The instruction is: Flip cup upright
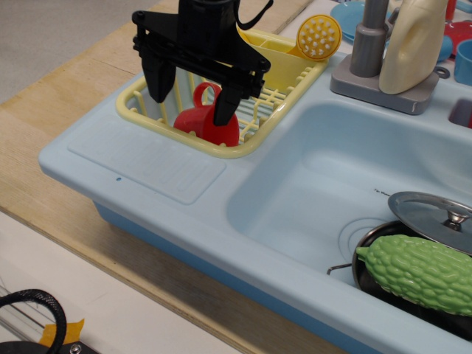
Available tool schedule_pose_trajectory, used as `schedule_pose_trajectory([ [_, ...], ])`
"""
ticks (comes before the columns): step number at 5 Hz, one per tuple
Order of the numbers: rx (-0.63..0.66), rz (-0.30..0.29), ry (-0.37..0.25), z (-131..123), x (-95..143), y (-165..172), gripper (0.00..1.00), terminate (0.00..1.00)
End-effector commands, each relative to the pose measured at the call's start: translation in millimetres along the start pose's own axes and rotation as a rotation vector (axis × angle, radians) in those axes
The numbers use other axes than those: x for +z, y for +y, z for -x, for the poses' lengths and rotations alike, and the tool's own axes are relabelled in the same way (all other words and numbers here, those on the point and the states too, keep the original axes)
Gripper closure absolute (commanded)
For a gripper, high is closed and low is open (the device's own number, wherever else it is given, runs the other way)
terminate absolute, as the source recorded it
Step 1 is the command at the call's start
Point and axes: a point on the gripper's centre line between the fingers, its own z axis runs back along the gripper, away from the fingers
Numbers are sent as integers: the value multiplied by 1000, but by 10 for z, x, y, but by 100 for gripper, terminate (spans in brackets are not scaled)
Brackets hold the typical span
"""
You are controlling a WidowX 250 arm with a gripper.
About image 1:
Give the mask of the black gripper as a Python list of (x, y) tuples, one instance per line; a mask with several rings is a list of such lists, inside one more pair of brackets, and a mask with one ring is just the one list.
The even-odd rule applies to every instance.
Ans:
[(243, 97), (260, 94), (271, 64), (239, 31), (252, 28), (263, 15), (243, 23), (239, 7), (238, 1), (180, 1), (176, 14), (133, 13), (133, 47), (156, 102), (163, 103), (170, 93), (177, 68), (221, 85), (213, 116), (216, 126), (229, 124)]

